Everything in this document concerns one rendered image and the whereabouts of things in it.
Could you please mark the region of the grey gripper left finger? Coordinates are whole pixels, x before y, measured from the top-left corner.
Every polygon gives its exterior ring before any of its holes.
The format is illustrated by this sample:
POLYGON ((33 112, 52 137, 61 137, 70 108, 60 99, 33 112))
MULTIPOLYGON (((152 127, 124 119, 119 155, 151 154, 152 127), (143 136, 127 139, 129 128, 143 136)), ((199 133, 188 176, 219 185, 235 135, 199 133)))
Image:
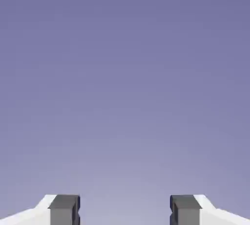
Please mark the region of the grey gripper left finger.
POLYGON ((0 225, 81 225, 81 198, 71 194, 46 194, 30 209, 0 219, 0 225))

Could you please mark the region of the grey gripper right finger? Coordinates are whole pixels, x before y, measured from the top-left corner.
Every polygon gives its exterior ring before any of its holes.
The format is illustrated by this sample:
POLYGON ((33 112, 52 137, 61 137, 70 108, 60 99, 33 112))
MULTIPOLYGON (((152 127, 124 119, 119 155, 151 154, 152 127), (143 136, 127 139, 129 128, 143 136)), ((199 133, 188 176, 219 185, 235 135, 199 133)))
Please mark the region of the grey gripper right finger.
POLYGON ((171 195, 169 225, 250 225, 250 219, 216 208, 204 194, 171 195))

